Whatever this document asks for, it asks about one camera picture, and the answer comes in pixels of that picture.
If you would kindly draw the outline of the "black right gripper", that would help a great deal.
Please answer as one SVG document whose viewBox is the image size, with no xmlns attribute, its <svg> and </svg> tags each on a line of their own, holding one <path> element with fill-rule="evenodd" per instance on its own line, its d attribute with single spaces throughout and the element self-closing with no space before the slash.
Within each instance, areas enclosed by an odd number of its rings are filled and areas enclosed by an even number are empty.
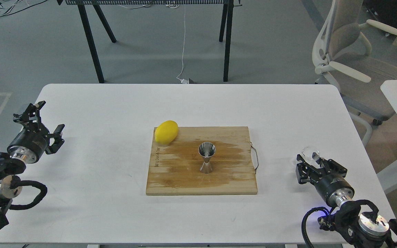
<svg viewBox="0 0 397 248">
<path fill-rule="evenodd" d="M 296 156 L 296 160 L 298 183 L 314 185 L 318 194 L 329 207 L 341 207 L 344 203 L 352 200 L 355 191 L 344 179 L 348 171 L 347 168 L 333 159 L 318 159 L 320 168 L 307 163 L 301 154 Z"/>
</svg>

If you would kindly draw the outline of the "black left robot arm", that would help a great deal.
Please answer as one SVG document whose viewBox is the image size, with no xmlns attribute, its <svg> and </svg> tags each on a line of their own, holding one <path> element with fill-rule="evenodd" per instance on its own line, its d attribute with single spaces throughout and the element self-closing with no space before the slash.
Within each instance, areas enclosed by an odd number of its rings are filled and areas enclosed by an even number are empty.
<svg viewBox="0 0 397 248">
<path fill-rule="evenodd" d="M 33 180 L 21 180 L 27 164 L 38 162 L 42 154 L 54 154 L 64 143 L 60 124 L 49 132 L 41 121 L 40 110 L 45 101 L 29 104 L 22 114 L 14 114 L 13 121 L 23 126 L 22 130 L 7 147 L 7 152 L 0 150 L 0 229 L 8 225 L 8 210 L 27 210 L 35 207 L 47 194 L 47 187 Z M 34 200 L 25 205 L 14 205 L 12 200 L 17 197 L 24 186 L 39 189 Z"/>
</svg>

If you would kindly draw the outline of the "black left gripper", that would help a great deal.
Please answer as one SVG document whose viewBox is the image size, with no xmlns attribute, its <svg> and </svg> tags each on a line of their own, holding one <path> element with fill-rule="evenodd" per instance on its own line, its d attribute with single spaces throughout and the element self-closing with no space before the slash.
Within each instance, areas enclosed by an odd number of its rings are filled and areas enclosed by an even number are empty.
<svg viewBox="0 0 397 248">
<path fill-rule="evenodd" d="M 38 162 L 45 151 L 46 154 L 55 154 L 64 144 L 62 131 L 65 124 L 58 125 L 53 133 L 49 133 L 49 129 L 41 121 L 40 110 L 45 104 L 46 101 L 30 103 L 22 114 L 13 115 L 13 121 L 21 124 L 23 129 L 7 147 L 10 157 L 25 164 L 33 164 Z"/>
</svg>

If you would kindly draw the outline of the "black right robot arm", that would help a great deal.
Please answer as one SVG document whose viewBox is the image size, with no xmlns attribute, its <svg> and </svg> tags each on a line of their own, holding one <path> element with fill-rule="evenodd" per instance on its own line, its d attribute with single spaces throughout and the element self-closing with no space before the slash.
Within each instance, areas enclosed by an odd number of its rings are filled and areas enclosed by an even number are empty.
<svg viewBox="0 0 397 248">
<path fill-rule="evenodd" d="M 386 221 L 379 214 L 378 207 L 366 199 L 354 201 L 354 189 L 345 180 L 347 169 L 333 159 L 320 157 L 319 168 L 307 163 L 301 154 L 296 157 L 296 176 L 299 184 L 311 183 L 318 194 L 332 210 L 326 207 L 310 209 L 303 217 L 301 230 L 307 247 L 313 244 L 307 234 L 307 219 L 311 213 L 324 212 L 318 218 L 319 228 L 338 232 L 347 243 L 356 248 L 380 248 L 386 243 L 389 248 L 397 247 L 397 219 Z"/>
</svg>

